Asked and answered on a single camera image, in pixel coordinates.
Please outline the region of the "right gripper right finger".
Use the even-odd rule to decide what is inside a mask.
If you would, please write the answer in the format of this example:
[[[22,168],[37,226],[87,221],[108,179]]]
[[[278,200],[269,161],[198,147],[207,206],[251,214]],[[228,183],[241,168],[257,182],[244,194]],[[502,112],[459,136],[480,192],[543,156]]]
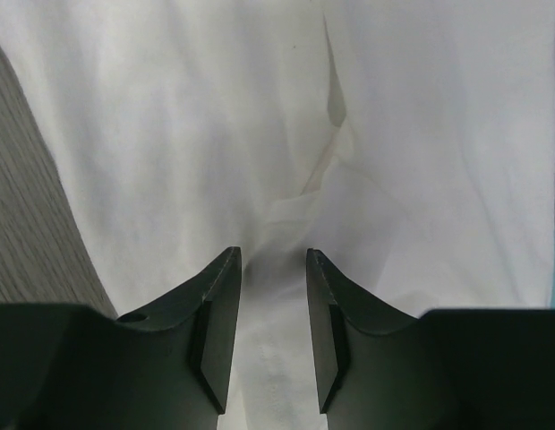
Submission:
[[[555,310],[380,300],[306,255],[320,412],[331,429],[555,429]]]

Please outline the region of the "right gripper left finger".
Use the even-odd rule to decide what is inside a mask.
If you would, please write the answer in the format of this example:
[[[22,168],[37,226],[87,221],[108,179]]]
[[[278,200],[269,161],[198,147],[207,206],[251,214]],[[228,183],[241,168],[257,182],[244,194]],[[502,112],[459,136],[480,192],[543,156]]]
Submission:
[[[229,247],[112,319],[0,305],[0,429],[213,429],[226,410],[242,280]]]

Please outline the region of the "white printed t shirt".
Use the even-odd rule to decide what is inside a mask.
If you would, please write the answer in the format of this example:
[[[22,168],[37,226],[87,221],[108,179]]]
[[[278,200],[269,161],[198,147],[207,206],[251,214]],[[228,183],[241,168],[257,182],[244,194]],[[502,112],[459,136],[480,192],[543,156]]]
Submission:
[[[400,310],[544,308],[555,1],[0,1],[0,45],[124,313],[224,248],[223,429],[323,429],[304,260]]]

